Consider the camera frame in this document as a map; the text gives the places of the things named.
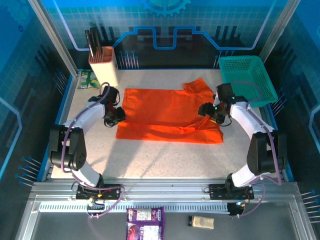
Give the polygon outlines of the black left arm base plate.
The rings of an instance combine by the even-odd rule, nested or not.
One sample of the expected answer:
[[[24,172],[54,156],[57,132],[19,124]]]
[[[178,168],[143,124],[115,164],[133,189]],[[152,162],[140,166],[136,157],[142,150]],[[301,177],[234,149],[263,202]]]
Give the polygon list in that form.
[[[117,200],[120,197],[121,189],[119,187],[109,190],[95,190],[87,186],[79,185],[77,187],[76,196],[77,200]]]

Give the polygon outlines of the green snack packet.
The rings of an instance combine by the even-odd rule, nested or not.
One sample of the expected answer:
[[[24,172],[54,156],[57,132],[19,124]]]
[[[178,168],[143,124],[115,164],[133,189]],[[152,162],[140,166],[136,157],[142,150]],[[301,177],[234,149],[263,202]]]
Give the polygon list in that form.
[[[100,88],[100,83],[92,70],[81,70],[78,80],[79,89]]]

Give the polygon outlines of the orange t-shirt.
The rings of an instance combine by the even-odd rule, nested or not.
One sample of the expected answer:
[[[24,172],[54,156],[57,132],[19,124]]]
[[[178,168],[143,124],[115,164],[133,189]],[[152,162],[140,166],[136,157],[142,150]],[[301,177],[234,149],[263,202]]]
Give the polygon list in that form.
[[[122,108],[126,119],[116,138],[195,144],[221,144],[220,126],[198,109],[213,101],[214,92],[202,78],[184,83],[181,90],[127,88]]]

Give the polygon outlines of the purple snack packet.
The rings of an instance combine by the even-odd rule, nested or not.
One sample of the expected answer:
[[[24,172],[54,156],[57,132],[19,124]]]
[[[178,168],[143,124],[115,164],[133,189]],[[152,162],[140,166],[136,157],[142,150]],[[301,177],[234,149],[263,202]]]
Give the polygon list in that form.
[[[128,208],[125,240],[164,240],[164,207]]]

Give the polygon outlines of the beige knife block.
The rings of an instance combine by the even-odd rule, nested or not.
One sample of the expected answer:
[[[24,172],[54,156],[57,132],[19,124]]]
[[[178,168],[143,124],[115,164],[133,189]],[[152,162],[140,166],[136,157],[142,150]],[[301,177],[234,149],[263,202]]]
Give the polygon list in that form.
[[[119,68],[112,46],[103,46],[102,54],[97,50],[94,57],[89,54],[88,63],[100,84],[108,82],[111,87],[119,85]]]

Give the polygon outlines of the aluminium frame rail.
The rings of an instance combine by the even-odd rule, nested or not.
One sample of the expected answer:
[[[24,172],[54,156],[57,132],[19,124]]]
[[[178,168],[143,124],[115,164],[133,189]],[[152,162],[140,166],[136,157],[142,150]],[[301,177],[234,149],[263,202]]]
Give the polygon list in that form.
[[[209,202],[210,197],[204,189],[210,184],[224,184],[223,178],[107,178],[107,184],[124,186],[122,200],[127,202]],[[76,193],[71,186],[71,179],[49,179],[36,182],[31,188],[29,199],[33,201],[66,201],[74,200]],[[284,182],[276,185],[269,180],[253,186],[255,201],[263,194],[264,202],[282,202],[300,199],[297,183]]]

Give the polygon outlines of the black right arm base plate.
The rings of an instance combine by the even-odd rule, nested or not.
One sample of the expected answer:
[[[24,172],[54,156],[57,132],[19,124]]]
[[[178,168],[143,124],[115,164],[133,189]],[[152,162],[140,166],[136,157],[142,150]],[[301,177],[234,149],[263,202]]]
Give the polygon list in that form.
[[[252,187],[227,187],[225,184],[209,185],[210,200],[253,200],[255,198]]]

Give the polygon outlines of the aluminium corner post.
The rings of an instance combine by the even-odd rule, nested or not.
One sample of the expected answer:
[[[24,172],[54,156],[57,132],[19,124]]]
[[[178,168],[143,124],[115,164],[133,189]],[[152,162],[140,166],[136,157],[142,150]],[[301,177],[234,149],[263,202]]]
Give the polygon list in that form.
[[[268,39],[263,46],[259,57],[265,63],[276,46],[279,38],[282,36],[285,28],[287,27],[290,19],[294,15],[301,0],[287,0],[281,14],[279,15]]]
[[[47,10],[45,9],[41,0],[27,0],[33,11],[35,12],[38,20],[45,29],[47,35],[52,41],[55,49],[58,51],[61,59],[63,60],[65,66],[69,70],[70,74],[73,77],[76,77],[78,74],[78,69],[72,56],[70,55],[65,43],[63,42],[60,34],[58,33],[55,25],[53,24]]]

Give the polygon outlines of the teal plastic basket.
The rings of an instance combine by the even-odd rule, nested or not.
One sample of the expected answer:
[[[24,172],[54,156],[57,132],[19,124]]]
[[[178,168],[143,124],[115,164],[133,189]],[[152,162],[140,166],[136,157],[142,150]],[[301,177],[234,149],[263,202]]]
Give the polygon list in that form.
[[[225,56],[218,60],[222,82],[231,84],[237,96],[244,96],[253,108],[278,100],[266,68],[258,56]]]

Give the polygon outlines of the small beige packet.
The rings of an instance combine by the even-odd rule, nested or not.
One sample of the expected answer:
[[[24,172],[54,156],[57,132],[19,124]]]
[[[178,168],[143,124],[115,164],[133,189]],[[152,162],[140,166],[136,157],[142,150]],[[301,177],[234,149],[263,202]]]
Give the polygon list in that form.
[[[200,229],[214,229],[214,219],[204,216],[189,215],[188,226]]]

